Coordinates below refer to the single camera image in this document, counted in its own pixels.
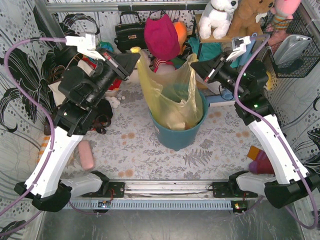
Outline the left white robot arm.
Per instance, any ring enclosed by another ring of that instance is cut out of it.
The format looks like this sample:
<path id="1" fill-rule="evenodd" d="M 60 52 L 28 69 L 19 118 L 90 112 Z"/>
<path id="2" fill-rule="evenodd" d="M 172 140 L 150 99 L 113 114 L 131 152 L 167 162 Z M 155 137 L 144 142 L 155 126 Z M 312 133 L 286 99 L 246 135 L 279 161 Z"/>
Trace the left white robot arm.
<path id="1" fill-rule="evenodd" d="M 129 77 L 141 55 L 115 54 L 98 51 L 99 59 L 92 73 L 72 66 L 62 74 L 58 90 L 65 96 L 53 120 L 50 140 L 38 165 L 25 182 L 15 185 L 14 191 L 32 200 L 32 205 L 46 212 L 62 210 L 70 199 L 94 193 L 109 194 L 109 178 L 95 170 L 74 179 L 62 179 L 61 174 L 86 133 L 102 116 L 100 102 L 116 79 Z"/>

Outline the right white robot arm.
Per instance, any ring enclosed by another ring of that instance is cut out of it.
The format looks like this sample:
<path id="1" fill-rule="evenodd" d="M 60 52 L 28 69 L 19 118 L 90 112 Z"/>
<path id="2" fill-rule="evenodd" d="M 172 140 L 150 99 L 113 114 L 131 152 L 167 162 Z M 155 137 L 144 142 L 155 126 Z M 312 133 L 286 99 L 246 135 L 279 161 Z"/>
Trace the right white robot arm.
<path id="1" fill-rule="evenodd" d="M 265 196 L 273 207 L 280 209 L 306 197 L 308 192 L 304 184 L 313 191 L 320 185 L 320 177 L 302 165 L 282 133 L 275 111 L 263 95 L 267 81 L 265 65 L 253 60 L 241 75 L 235 94 L 239 102 L 234 106 L 259 140 L 274 172 L 240 171 L 229 177 L 229 187 L 235 194 L 252 192 Z"/>

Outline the yellow plastic trash bag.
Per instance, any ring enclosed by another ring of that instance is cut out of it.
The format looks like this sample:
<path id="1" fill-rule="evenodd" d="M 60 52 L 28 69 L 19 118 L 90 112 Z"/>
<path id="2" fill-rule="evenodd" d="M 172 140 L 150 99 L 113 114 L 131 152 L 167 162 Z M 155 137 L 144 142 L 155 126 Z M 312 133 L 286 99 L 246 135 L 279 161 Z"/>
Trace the yellow plastic trash bag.
<path id="1" fill-rule="evenodd" d="M 188 130 L 203 117 L 196 72 L 191 67 L 197 61 L 197 55 L 192 53 L 179 69 L 165 74 L 153 72 L 143 55 L 136 63 L 140 86 L 151 115 L 167 129 Z"/>

